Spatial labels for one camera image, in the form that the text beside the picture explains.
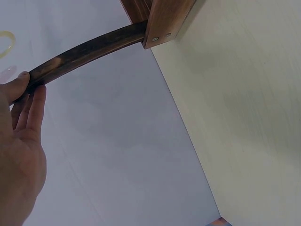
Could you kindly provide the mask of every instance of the clear plastic ring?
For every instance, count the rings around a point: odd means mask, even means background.
[[[12,32],[8,32],[8,31],[0,31],[0,37],[8,37],[11,40],[11,45],[2,53],[0,53],[0,59],[1,59],[5,57],[13,49],[16,43],[16,38]]]

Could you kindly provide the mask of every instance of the white surface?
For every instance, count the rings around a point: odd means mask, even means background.
[[[233,226],[300,225],[301,2],[200,8],[153,52],[221,215]]]
[[[4,0],[0,18],[17,39],[0,71],[18,72],[129,24],[119,0]],[[48,175],[26,226],[203,226],[219,217],[151,51],[136,44],[47,88]]]

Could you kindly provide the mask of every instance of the wooden board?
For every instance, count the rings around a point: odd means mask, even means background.
[[[27,92],[121,48],[143,41],[146,22],[132,24],[76,46],[29,72]]]
[[[120,2],[133,24],[149,19],[152,0],[120,0]]]
[[[194,3],[195,0],[153,0],[144,48],[173,40]]]
[[[219,211],[234,226],[299,226],[301,2],[195,9],[185,33],[152,50]]]

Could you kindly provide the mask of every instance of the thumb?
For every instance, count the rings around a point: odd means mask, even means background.
[[[6,96],[9,104],[17,100],[25,92],[29,78],[28,72],[22,72],[16,79],[0,86],[0,91]]]

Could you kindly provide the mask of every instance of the fingernail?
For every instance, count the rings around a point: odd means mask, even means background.
[[[19,74],[18,78],[25,78],[27,77],[28,72],[22,72],[21,74]]]

